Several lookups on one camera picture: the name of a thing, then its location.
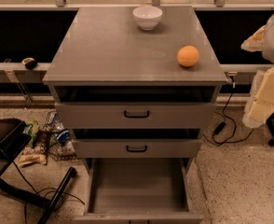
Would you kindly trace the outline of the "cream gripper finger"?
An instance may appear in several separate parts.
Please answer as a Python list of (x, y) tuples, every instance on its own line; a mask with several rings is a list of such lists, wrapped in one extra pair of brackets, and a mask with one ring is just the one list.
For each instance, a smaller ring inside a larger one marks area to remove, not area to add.
[(240, 47), (250, 52), (261, 51), (263, 48), (264, 31), (265, 26), (260, 27), (253, 35), (247, 38)]
[(266, 123), (273, 112), (274, 106), (272, 105), (250, 102), (245, 106), (242, 122), (248, 128), (258, 128)]

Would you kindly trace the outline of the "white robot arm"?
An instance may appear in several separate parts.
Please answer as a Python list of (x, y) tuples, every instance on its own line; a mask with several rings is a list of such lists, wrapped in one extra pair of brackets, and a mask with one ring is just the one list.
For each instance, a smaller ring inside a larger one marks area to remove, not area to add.
[(262, 57), (273, 63), (267, 71), (256, 72), (250, 98), (244, 109), (243, 124), (249, 128), (257, 128), (274, 112), (274, 14), (240, 47), (250, 52), (261, 51)]

